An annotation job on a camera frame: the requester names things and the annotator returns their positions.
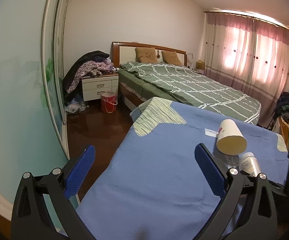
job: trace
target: blue gripper pad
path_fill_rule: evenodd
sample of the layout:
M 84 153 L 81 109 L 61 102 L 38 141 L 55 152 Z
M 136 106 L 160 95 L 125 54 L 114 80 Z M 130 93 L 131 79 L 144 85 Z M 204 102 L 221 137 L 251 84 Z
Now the blue gripper pad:
M 80 156 L 69 175 L 65 180 L 64 194 L 67 199 L 78 193 L 87 173 L 89 172 L 93 162 L 95 160 L 96 150 L 92 145 L 89 145 L 87 149 Z
M 194 150 L 194 157 L 205 176 L 213 194 L 223 198 L 225 196 L 225 178 L 217 168 L 205 149 L 198 144 Z

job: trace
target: metal screw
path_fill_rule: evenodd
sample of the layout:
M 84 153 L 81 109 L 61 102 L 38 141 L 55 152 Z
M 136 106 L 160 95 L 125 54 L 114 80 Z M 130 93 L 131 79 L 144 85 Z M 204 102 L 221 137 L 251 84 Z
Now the metal screw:
M 55 169 L 52 171 L 52 174 L 53 174 L 53 175 L 58 175 L 58 174 L 60 174 L 60 172 L 61 172 L 61 169 L 55 168 Z
M 29 172 L 26 172 L 24 175 L 23 175 L 23 178 L 24 179 L 27 179 L 27 178 L 29 178 L 30 177 L 30 173 Z
M 260 173 L 259 177 L 260 177 L 260 179 L 266 179 L 267 178 L 267 176 L 263 173 Z
M 231 169 L 230 169 L 230 173 L 231 173 L 232 175 L 237 175 L 237 174 L 238 174 L 238 170 L 235 169 L 235 168 L 231 168 Z

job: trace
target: white bottle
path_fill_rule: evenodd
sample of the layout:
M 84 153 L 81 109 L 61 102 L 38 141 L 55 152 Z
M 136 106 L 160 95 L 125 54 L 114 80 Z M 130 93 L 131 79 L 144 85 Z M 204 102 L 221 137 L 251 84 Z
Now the white bottle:
M 256 177 L 261 172 L 258 160 L 255 158 L 253 153 L 251 152 L 244 153 L 239 157 L 240 157 L 239 160 L 240 171 L 245 171 L 254 177 Z

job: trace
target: curtain rod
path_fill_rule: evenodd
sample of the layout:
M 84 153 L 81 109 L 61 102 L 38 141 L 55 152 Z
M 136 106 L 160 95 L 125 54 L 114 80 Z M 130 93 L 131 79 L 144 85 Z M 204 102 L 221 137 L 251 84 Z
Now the curtain rod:
M 286 30 L 289 31 L 289 28 L 287 26 L 281 26 L 281 25 L 277 25 L 273 22 L 269 22 L 269 21 L 266 21 L 266 20 L 263 20 L 263 19 L 260 19 L 258 17 L 255 17 L 255 16 L 249 16 L 249 15 L 245 15 L 245 14 L 241 14 L 241 13 L 230 13 L 230 12 L 222 12 L 222 11 L 204 11 L 205 13 L 225 13 L 225 14 L 231 14 L 231 15 L 237 15 L 237 16 L 243 16 L 243 17 L 249 17 L 251 19 L 257 19 L 257 20 L 260 20 L 260 21 L 263 21 L 263 22 L 266 22 L 266 23 L 270 23 L 270 24 L 273 24 L 277 27 L 282 27 L 282 28 L 285 28 Z

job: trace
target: bed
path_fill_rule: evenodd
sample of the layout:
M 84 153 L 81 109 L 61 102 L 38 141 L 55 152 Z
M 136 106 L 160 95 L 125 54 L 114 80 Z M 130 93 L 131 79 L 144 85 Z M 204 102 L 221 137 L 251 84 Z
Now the bed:
M 220 201 L 197 165 L 194 149 L 204 143 L 228 167 L 237 167 L 238 156 L 224 155 L 215 146 L 216 131 L 227 117 L 156 97 L 139 105 L 131 117 L 133 126 L 77 213 L 98 240 L 193 239 Z M 288 170 L 283 138 L 235 122 L 262 172 L 283 184 Z
M 158 63 L 139 63 L 136 47 L 154 47 L 161 51 L 175 51 L 183 66 Z M 113 42 L 114 66 L 119 66 L 119 91 L 125 104 L 135 109 L 152 97 L 196 106 L 229 116 L 243 122 L 257 124 L 261 104 L 254 98 L 222 85 L 188 68 L 185 51 L 149 44 Z

